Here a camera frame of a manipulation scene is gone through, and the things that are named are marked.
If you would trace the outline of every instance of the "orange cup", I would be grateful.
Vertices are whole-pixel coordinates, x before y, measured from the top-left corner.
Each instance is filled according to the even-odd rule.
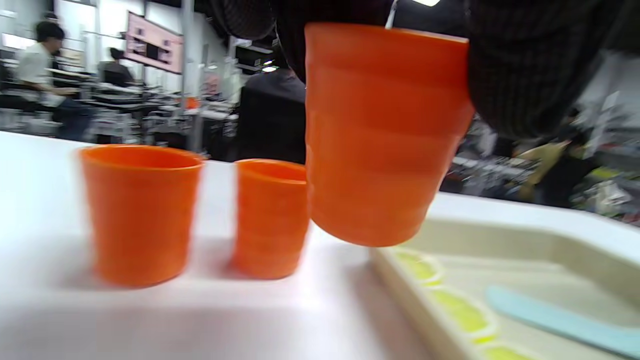
[[[258,279],[293,274],[309,225],[305,167],[249,159],[237,167],[237,239],[232,263]]]
[[[95,241],[95,269],[141,287],[178,276],[187,263],[203,161],[188,151],[142,145],[80,150]]]
[[[359,245],[409,240],[474,113],[467,41],[354,24],[305,33],[311,219]]]

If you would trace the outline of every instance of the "desk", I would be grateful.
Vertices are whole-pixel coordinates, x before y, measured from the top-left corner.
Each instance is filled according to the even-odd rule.
[[[224,119],[237,119],[237,115],[229,115],[229,113],[225,113],[222,111],[216,110],[200,110],[200,109],[187,109],[184,111],[185,115],[195,116],[200,114],[203,118],[212,119],[212,120],[224,120]]]
[[[429,359],[363,247],[312,227],[294,276],[227,270],[233,164],[204,168],[184,274],[144,290],[101,284],[75,161],[84,145],[0,133],[2,359]],[[430,216],[544,227],[640,262],[638,230],[581,211],[438,194]]]

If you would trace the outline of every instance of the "screen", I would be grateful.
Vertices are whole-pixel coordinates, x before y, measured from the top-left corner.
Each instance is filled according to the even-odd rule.
[[[182,36],[129,12],[125,59],[182,73]]]

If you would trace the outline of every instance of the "black chair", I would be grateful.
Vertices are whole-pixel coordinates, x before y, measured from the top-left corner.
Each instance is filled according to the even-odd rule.
[[[262,158],[304,164],[305,129],[304,103],[244,87],[232,160]]]
[[[600,165],[594,158],[579,159],[563,154],[536,185],[541,205],[571,208],[574,188]]]

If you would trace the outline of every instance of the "beige tray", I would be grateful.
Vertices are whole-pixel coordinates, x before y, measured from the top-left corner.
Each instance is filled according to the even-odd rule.
[[[640,327],[640,267],[579,239],[536,229],[427,220],[402,247],[436,257],[445,268],[444,285],[482,302],[489,285],[501,285],[605,322]],[[371,258],[435,360],[483,359],[403,270],[392,249],[371,249]],[[546,360],[620,359],[502,315],[498,319],[499,340],[521,345]]]

